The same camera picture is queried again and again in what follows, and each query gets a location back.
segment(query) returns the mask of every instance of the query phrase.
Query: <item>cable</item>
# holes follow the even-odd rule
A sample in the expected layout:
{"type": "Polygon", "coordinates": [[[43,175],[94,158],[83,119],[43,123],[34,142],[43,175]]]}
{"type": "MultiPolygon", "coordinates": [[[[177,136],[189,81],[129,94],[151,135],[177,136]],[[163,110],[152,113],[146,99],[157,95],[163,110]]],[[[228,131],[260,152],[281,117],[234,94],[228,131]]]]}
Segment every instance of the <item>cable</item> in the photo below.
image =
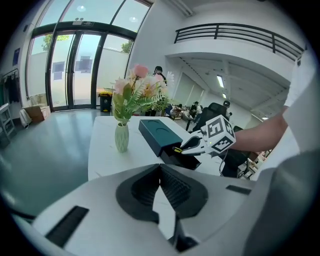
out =
{"type": "Polygon", "coordinates": [[[229,149],[226,150],[224,158],[223,158],[223,160],[222,160],[222,162],[220,163],[220,166],[219,166],[219,173],[220,173],[221,176],[223,176],[222,171],[221,171],[221,166],[222,166],[222,163],[225,161],[225,159],[227,157],[228,151],[229,151],[229,149]]]}

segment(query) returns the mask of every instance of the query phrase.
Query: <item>light green vase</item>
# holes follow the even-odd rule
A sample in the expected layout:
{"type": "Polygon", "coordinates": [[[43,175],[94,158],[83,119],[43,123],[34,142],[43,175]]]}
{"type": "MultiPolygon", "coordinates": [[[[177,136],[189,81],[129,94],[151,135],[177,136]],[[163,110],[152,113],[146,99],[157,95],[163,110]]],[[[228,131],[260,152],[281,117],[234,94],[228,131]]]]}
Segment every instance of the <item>light green vase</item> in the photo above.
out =
{"type": "Polygon", "coordinates": [[[121,126],[120,123],[115,128],[115,146],[116,149],[120,152],[126,152],[129,144],[129,128],[128,125],[121,126]]]}

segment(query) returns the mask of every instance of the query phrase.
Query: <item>railing post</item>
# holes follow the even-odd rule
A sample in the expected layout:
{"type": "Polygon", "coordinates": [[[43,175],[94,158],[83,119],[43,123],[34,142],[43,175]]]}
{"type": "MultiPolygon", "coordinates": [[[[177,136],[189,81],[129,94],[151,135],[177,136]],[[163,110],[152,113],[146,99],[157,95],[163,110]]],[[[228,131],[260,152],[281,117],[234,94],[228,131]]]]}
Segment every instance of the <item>railing post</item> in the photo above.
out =
{"type": "Polygon", "coordinates": [[[218,37],[218,30],[219,30],[219,25],[216,25],[215,33],[214,33],[214,39],[217,39],[217,37],[218,37]]]}
{"type": "Polygon", "coordinates": [[[276,53],[276,41],[275,41],[275,35],[272,34],[272,52],[276,53]]]}
{"type": "Polygon", "coordinates": [[[175,40],[174,40],[174,44],[177,42],[177,39],[178,39],[178,36],[179,36],[179,32],[180,32],[180,31],[177,31],[177,32],[176,32],[176,36],[175,36],[175,40]]]}

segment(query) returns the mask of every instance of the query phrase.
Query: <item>black metal railing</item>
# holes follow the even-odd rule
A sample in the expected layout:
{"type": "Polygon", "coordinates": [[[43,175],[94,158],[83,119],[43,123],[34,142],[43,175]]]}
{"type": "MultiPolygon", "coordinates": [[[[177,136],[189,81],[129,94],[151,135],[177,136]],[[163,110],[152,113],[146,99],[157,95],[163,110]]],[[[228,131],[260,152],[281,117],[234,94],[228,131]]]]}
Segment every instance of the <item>black metal railing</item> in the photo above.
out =
{"type": "Polygon", "coordinates": [[[174,43],[194,38],[244,40],[271,49],[295,61],[304,49],[282,35],[256,26],[236,23],[208,23],[176,31],[174,43]]]}

